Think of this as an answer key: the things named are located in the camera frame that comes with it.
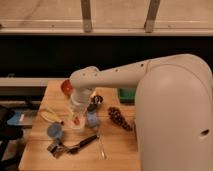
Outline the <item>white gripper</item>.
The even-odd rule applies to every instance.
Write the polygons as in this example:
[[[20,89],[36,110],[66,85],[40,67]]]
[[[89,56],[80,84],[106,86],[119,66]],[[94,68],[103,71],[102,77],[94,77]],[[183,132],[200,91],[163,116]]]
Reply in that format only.
[[[75,125],[75,115],[81,114],[81,127],[84,128],[87,124],[87,115],[84,112],[87,108],[90,96],[93,93],[92,89],[77,89],[74,88],[70,96],[69,117],[72,125]]]

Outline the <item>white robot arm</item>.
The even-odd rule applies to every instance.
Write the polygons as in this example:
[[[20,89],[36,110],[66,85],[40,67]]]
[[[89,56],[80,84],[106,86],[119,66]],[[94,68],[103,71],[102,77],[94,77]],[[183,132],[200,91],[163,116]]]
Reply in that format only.
[[[73,72],[71,102],[83,108],[96,87],[134,88],[141,171],[212,171],[213,84],[200,57],[179,54],[100,71]]]

